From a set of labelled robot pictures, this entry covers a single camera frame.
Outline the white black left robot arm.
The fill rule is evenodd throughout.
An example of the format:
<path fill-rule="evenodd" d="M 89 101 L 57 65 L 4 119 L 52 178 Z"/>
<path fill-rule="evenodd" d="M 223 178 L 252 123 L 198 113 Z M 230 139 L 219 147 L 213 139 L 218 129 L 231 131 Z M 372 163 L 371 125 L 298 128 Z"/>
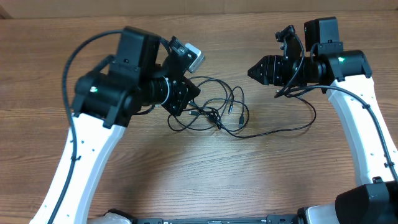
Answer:
<path fill-rule="evenodd" d="M 77 80 L 72 100 L 62 87 L 67 141 L 33 223 L 86 223 L 104 167 L 131 118 L 157 106 L 180 116 L 200 94 L 185 73 L 204 61 L 201 50 L 135 27 L 116 33 L 116 53 Z"/>

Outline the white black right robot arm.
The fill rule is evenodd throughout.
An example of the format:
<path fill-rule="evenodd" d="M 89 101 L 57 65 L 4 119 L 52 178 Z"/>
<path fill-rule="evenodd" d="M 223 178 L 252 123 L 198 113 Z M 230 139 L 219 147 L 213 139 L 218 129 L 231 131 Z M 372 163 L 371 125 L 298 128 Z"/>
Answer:
<path fill-rule="evenodd" d="M 374 91 L 372 70 L 360 50 L 345 50 L 335 17 L 278 31 L 282 55 L 267 55 L 248 70 L 252 79 L 279 87 L 276 97 L 301 98 L 319 89 L 343 127 L 353 158 L 356 187 L 334 202 L 300 208 L 292 223 L 396 223 L 397 148 Z"/>

